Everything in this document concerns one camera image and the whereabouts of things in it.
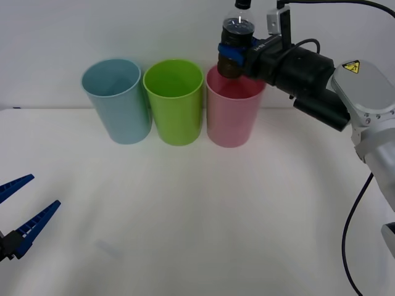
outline cup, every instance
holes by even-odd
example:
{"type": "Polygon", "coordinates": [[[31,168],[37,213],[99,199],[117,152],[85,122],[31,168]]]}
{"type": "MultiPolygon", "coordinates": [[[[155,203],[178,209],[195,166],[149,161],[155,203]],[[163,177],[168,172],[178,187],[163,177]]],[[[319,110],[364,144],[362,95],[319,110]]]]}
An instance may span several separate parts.
{"type": "Polygon", "coordinates": [[[152,114],[164,142],[183,146],[195,141],[202,125],[204,75],[188,60],[165,60],[144,75],[152,114]]]}
{"type": "Polygon", "coordinates": [[[135,63],[104,60],[87,69],[81,84],[113,141],[134,144],[149,134],[152,120],[135,63]]]}
{"type": "Polygon", "coordinates": [[[217,66],[207,74],[207,134],[222,147],[238,147],[251,135],[266,84],[245,76],[228,79],[217,66]]]}

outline pink cup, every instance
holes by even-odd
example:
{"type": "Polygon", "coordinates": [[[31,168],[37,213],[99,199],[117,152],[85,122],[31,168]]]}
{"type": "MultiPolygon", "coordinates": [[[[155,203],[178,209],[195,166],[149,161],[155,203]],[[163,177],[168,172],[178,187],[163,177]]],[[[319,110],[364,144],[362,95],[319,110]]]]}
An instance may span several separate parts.
{"type": "Polygon", "coordinates": [[[260,99],[266,87],[263,81],[242,76],[228,79],[211,68],[207,84],[207,134],[222,147],[245,144],[254,126],[260,99]]]}

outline table surface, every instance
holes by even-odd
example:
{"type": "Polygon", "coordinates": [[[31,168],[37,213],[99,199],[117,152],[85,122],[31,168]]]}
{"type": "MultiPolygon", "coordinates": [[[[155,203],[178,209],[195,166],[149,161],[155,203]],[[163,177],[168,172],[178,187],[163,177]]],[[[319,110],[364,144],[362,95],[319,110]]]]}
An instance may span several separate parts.
{"type": "MultiPolygon", "coordinates": [[[[251,140],[185,147],[155,127],[112,142],[94,110],[0,112],[0,184],[32,173],[0,206],[3,233],[62,205],[21,260],[0,264],[2,296],[355,295],[341,234],[368,168],[351,131],[296,110],[262,110],[251,140]]],[[[372,182],[347,238],[364,295],[393,295],[381,238],[395,214],[372,182]]]]}

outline white wall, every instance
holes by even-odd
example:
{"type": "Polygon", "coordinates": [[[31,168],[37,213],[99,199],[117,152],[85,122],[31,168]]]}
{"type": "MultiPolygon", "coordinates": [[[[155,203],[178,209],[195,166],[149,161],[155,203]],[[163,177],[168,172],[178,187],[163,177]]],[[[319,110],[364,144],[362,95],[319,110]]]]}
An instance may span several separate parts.
{"type": "MultiPolygon", "coordinates": [[[[395,9],[393,0],[379,0],[395,9]]],[[[80,77],[91,64],[131,57],[143,68],[169,57],[216,62],[222,18],[234,0],[2,0],[0,108],[90,107],[80,77]]],[[[253,0],[257,36],[266,37],[275,0],[253,0]]],[[[395,22],[352,4],[292,5],[293,40],[318,38],[337,64],[367,59],[395,81],[395,22]]],[[[265,106],[289,106],[268,89],[265,106]]]]}

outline yellow warning label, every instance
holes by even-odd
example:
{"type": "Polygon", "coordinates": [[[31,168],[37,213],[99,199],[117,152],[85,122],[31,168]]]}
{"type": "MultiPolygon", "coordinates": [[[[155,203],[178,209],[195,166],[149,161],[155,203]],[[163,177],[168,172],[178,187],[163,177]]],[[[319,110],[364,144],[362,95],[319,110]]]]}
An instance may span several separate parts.
{"type": "Polygon", "coordinates": [[[358,60],[355,60],[353,62],[349,62],[349,63],[346,63],[343,65],[343,68],[345,68],[351,72],[354,72],[356,74],[359,73],[359,67],[360,67],[360,62],[358,60]]]}

